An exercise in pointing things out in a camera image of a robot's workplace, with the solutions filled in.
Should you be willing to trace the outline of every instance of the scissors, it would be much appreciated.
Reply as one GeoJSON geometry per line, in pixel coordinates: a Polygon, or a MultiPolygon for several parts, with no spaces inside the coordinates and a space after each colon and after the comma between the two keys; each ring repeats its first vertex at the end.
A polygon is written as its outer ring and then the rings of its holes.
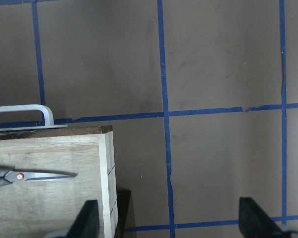
{"type": "Polygon", "coordinates": [[[23,181],[57,181],[75,178],[76,175],[14,171],[9,168],[0,167],[0,187],[12,184],[13,182],[23,181]]]}

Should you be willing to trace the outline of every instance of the scissor blade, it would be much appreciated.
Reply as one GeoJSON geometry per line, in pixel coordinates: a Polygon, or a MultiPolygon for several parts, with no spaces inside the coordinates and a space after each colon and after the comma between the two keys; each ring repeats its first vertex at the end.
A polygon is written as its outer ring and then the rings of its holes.
{"type": "Polygon", "coordinates": [[[54,174],[54,173],[12,171],[12,172],[9,172],[4,178],[10,182],[58,181],[58,180],[73,179],[75,178],[75,176],[65,175],[65,174],[54,174]]]}

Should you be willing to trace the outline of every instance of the scissor pivot screw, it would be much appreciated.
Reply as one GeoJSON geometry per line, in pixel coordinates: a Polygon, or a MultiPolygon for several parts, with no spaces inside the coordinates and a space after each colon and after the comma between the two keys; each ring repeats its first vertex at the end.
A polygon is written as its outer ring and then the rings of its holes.
{"type": "Polygon", "coordinates": [[[17,176],[16,176],[16,178],[18,180],[22,180],[22,179],[24,179],[24,174],[23,173],[18,173],[17,176]]]}

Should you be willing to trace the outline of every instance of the light wood surface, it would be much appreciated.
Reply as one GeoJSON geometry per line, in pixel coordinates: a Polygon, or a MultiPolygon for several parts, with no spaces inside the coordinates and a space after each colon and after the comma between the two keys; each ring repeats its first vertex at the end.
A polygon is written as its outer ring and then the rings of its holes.
{"type": "Polygon", "coordinates": [[[109,201],[103,201],[102,195],[105,180],[102,183],[100,176],[103,148],[99,148],[99,139],[105,141],[108,134],[0,140],[0,166],[78,174],[68,181],[0,187],[0,238],[39,238],[69,228],[84,202],[91,199],[98,200],[100,237],[104,237],[103,202],[109,201]]]}

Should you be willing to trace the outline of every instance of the floor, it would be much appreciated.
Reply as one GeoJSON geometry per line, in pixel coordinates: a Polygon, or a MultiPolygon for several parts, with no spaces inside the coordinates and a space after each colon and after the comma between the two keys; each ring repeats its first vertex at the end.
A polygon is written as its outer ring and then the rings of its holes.
{"type": "Polygon", "coordinates": [[[113,125],[126,238],[241,238],[241,196],[298,227],[298,0],[0,0],[17,104],[113,125]]]}

